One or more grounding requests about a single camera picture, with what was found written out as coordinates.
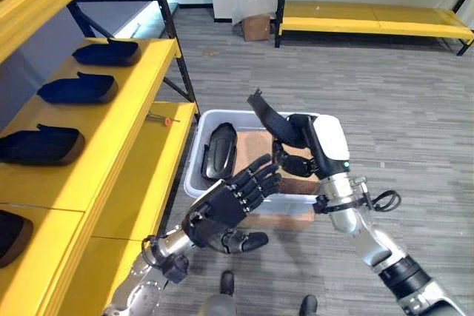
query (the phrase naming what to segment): cardboard box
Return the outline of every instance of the cardboard box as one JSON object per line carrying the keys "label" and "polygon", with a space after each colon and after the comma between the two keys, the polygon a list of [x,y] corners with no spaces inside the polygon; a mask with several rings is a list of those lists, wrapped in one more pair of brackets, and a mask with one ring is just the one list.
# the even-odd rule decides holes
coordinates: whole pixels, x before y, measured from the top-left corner
{"label": "cardboard box", "polygon": [[[271,153],[272,141],[273,138],[271,134],[266,131],[238,131],[237,156],[233,174],[243,170],[261,155]],[[300,155],[305,158],[310,158],[311,156],[308,149],[296,149],[288,146],[284,146],[284,149],[292,155]],[[302,178],[290,175],[282,169],[278,172],[282,176],[279,187],[280,192],[311,195],[314,194],[318,188],[319,182],[315,175],[310,178]],[[301,213],[300,215],[268,215],[258,214],[257,211],[258,210],[249,214],[248,217],[242,221],[241,226],[273,226],[283,229],[302,230],[309,228],[311,223],[316,220],[316,215],[311,209],[308,209],[305,213]]]}
{"label": "cardboard box", "polygon": [[[234,174],[240,172],[255,159],[272,152],[272,136],[263,131],[237,132],[237,156]],[[311,158],[308,149],[296,149],[284,145],[285,151],[291,155]],[[312,195],[318,189],[318,179],[315,175],[309,178],[297,177],[284,170],[278,171],[281,176],[279,191],[285,194]]]}
{"label": "cardboard box", "polygon": [[270,15],[249,16],[242,21],[245,41],[267,40],[270,37]]}

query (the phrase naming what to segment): black glove hand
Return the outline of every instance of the black glove hand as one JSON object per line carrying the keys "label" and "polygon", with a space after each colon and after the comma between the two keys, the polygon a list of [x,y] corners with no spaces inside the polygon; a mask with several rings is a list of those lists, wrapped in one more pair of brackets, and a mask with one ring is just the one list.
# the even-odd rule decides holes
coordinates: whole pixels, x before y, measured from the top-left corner
{"label": "black glove hand", "polygon": [[265,197],[278,191],[278,164],[266,165],[270,161],[270,155],[261,156],[231,179],[218,181],[190,207],[182,226],[196,246],[235,254],[268,243],[265,233],[247,235],[236,227]]}

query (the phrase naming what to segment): gray carpet floor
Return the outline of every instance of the gray carpet floor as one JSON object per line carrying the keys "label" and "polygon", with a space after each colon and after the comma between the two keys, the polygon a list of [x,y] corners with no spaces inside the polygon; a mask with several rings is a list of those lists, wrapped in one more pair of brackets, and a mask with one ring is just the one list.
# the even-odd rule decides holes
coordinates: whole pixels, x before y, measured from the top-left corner
{"label": "gray carpet floor", "polygon": [[[394,188],[404,197],[375,221],[474,313],[473,49],[459,58],[454,40],[345,34],[276,49],[272,39],[245,42],[209,10],[178,10],[175,22],[202,112],[248,110],[260,87],[277,110],[338,116],[353,173],[368,176],[373,195]],[[178,81],[176,65],[168,76]],[[166,87],[158,97],[178,99]],[[183,180],[169,226],[193,202]],[[235,272],[241,316],[296,315],[308,293],[323,316],[403,315],[327,217],[304,230],[256,229],[270,236],[258,251],[190,253],[189,277],[168,286],[156,315],[196,315],[225,269]]]}

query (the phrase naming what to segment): plastic tray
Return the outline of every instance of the plastic tray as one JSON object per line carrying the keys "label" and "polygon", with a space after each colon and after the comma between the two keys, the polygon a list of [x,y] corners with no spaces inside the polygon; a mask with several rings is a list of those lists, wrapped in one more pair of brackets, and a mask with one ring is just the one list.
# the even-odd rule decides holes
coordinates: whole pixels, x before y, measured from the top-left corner
{"label": "plastic tray", "polygon": [[[280,112],[288,116],[294,112]],[[191,198],[198,198],[207,189],[207,183],[201,177],[201,165],[204,154],[204,145],[209,142],[212,131],[224,122],[230,122],[237,131],[263,131],[265,128],[253,111],[242,110],[208,110],[199,120],[198,131],[194,136],[190,163],[184,178],[184,191]],[[311,209],[315,202],[315,195],[272,194],[255,210],[258,214],[292,215],[304,214]]]}

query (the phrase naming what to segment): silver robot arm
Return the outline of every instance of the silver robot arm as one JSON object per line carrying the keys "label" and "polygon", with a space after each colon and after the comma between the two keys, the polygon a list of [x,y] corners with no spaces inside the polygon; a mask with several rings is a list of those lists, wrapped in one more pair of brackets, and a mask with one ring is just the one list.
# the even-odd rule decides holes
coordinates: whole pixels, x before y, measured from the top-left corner
{"label": "silver robot arm", "polygon": [[[329,201],[334,228],[352,236],[356,253],[397,298],[405,314],[426,316],[468,316],[461,304],[432,279],[385,231],[372,223],[366,206],[344,208],[357,201],[347,173],[325,178],[322,187]],[[364,182],[359,184],[367,192]]]}
{"label": "silver robot arm", "polygon": [[[337,231],[352,236],[357,254],[382,279],[407,315],[467,316],[439,282],[372,224],[373,201],[365,182],[349,177],[349,149],[337,118],[305,114],[283,118],[261,97],[260,90],[247,101],[274,137],[274,161],[288,173],[319,178],[324,194],[313,205],[315,212],[328,214]],[[309,148],[312,158],[289,155],[282,144]]]}
{"label": "silver robot arm", "polygon": [[158,268],[159,260],[166,260],[171,255],[184,255],[193,247],[193,242],[182,229],[170,231],[164,238],[154,238],[133,262],[103,316],[150,316],[159,306],[160,294],[169,280],[164,270]]}
{"label": "silver robot arm", "polygon": [[103,316],[150,316],[168,281],[179,283],[186,278],[186,253],[194,247],[237,254],[267,244],[263,232],[246,234],[236,227],[277,191],[281,176],[276,174],[278,165],[270,161],[270,155],[262,156],[231,179],[217,181],[191,205],[181,226],[163,237],[145,238]]}

